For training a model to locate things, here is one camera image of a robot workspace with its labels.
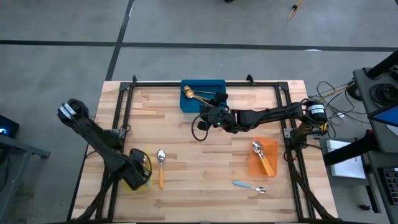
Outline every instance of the computer screen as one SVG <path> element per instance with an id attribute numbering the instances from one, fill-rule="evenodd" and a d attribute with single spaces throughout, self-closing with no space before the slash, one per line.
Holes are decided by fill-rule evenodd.
<path id="1" fill-rule="evenodd" d="M 398 127 L 398 105 L 373 114 L 370 119 Z"/>

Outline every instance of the black stand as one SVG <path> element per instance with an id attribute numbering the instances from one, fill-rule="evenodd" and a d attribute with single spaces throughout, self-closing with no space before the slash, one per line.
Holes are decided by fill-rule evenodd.
<path id="1" fill-rule="evenodd" d="M 323 160 L 326 166 L 331 166 L 339 162 L 346 161 L 357 156 L 360 156 L 369 151 L 378 151 L 379 146 L 374 134 L 369 134 L 360 140 L 353 142 L 345 147 L 334 150 L 333 152 L 323 155 Z"/>

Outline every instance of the orange container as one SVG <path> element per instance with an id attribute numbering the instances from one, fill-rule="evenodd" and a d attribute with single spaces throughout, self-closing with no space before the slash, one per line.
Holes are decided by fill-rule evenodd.
<path id="1" fill-rule="evenodd" d="M 262 144 L 262 151 L 276 176 L 278 171 L 278 141 L 264 137 L 254 137 L 252 141 L 258 141 Z M 253 151 L 252 144 L 250 145 L 249 170 L 251 175 L 263 175 L 268 177 L 262 166 L 259 155 Z"/>

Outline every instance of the black metal frame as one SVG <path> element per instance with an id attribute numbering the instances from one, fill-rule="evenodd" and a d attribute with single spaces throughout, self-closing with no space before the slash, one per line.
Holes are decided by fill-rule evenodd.
<path id="1" fill-rule="evenodd" d="M 121 110 L 121 104 L 122 104 L 122 100 L 123 100 L 123 95 L 124 92 L 126 90 L 128 91 L 128 96 L 127 96 L 127 102 L 126 102 L 126 112 L 124 114 L 124 119 L 123 119 L 123 125 L 128 124 L 128 114 L 129 114 L 129 110 L 131 107 L 131 103 L 132 103 L 132 92 L 134 87 L 159 87 L 159 86 L 174 86 L 174 87 L 179 87 L 180 86 L 180 82 L 137 82 L 137 79 L 135 76 L 133 76 L 133 82 L 122 82 L 120 84 L 119 87 L 119 95 L 118 95 L 118 101 L 116 103 L 116 109 L 115 109 L 115 114 L 114 114 L 114 121 L 113 121 L 113 128 L 117 128 L 118 127 L 118 121 L 119 121 L 119 114 L 120 114 L 120 110 Z M 277 100 L 277 105 L 278 106 L 283 106 L 283 102 L 282 102 L 282 95 L 281 95 L 281 90 L 284 92 L 285 94 L 285 100 L 286 100 L 286 104 L 289 105 L 292 103 L 292 100 L 290 98 L 290 91 L 289 91 L 289 86 L 287 82 L 254 82 L 254 80 L 252 79 L 252 77 L 249 75 L 248 78 L 246 79 L 246 81 L 241 81 L 241 82 L 226 82 L 226 86 L 258 86 L 258 87 L 273 87 L 275 90 L 275 95 L 276 95 L 276 100 Z M 287 128 L 287 123 L 286 120 L 282 120 L 281 122 L 281 127 L 282 127 L 282 132 L 285 128 Z M 296 122 L 293 118 L 290 119 L 290 123 L 292 128 L 296 128 Z M 283 134 L 284 137 L 284 142 L 285 142 L 285 150 L 287 153 L 287 158 L 289 160 L 293 159 L 292 156 L 292 149 L 289 148 L 289 139 L 285 137 L 285 135 Z M 300 167 L 300 175 L 303 179 L 303 181 L 305 182 L 305 184 L 308 186 L 308 177 L 307 177 L 307 172 L 305 170 L 305 164 L 304 164 L 304 159 L 303 159 L 303 154 L 301 151 L 299 151 L 297 153 L 297 158 L 298 158 L 298 165 Z M 299 188 L 297 186 L 297 181 L 293 178 L 292 175 L 292 169 L 290 166 L 294 166 L 293 162 L 288 162 L 288 166 L 289 166 L 289 173 L 290 173 L 290 180 L 292 183 L 292 189 L 293 189 L 293 198 L 295 201 L 295 208 L 296 208 L 296 213 L 297 213 L 297 219 L 299 223 L 353 223 L 353 222 L 344 222 L 341 220 L 319 220 L 316 219 L 315 217 L 315 211 L 313 208 L 313 205 L 311 203 L 311 201 L 308 199 L 307 196 L 305 196 L 306 198 L 306 203 L 307 203 L 307 207 L 308 207 L 308 216 L 309 218 L 304 218 L 303 215 L 303 210 L 302 210 L 302 204 L 301 204 L 301 199 L 300 199 L 300 193 L 299 193 Z M 73 211 L 73 207 L 75 204 L 75 199 L 76 199 L 76 195 L 77 195 L 77 190 L 78 190 L 78 186 L 79 186 L 79 182 L 80 182 L 80 177 L 81 177 L 81 172 L 80 172 L 80 176 L 79 176 L 79 181 L 76 185 L 75 188 L 75 194 L 74 194 L 74 198 L 73 198 L 73 202 L 71 204 L 70 207 L 70 211 L 69 211 L 69 216 L 67 218 L 67 221 L 71 221 L 71 216 L 72 216 L 72 211 Z M 103 182 L 102 184 L 104 184 L 107 180 L 107 178 L 109 177 L 109 174 L 104 171 L 104 176 L 103 176 Z M 97 210 L 96 216 L 94 220 L 90 220 L 90 223 L 112 223 L 113 222 L 113 215 L 114 215 L 114 207 L 116 204 L 116 196 L 118 193 L 118 181 L 115 181 L 115 183 L 113 184 L 113 188 L 112 188 L 112 192 L 111 192 L 111 197 L 110 197 L 110 203 L 109 203 L 109 210 L 108 210 L 108 215 L 107 218 L 103 218 L 102 216 L 102 212 L 103 212 L 103 201 L 101 203 L 101 206 L 99 207 L 99 209 Z"/>

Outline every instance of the blue container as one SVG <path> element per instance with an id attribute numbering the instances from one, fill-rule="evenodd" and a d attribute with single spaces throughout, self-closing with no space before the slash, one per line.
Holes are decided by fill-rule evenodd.
<path id="1" fill-rule="evenodd" d="M 203 105 L 201 101 L 197 99 L 189 99 L 185 96 L 183 89 L 186 85 L 191 87 L 193 91 L 200 90 L 213 93 L 226 93 L 225 80 L 182 80 L 180 85 L 180 107 L 184 113 L 199 113 L 200 105 Z M 202 96 L 209 100 L 214 98 L 214 94 L 209 93 L 195 92 L 195 95 Z"/>

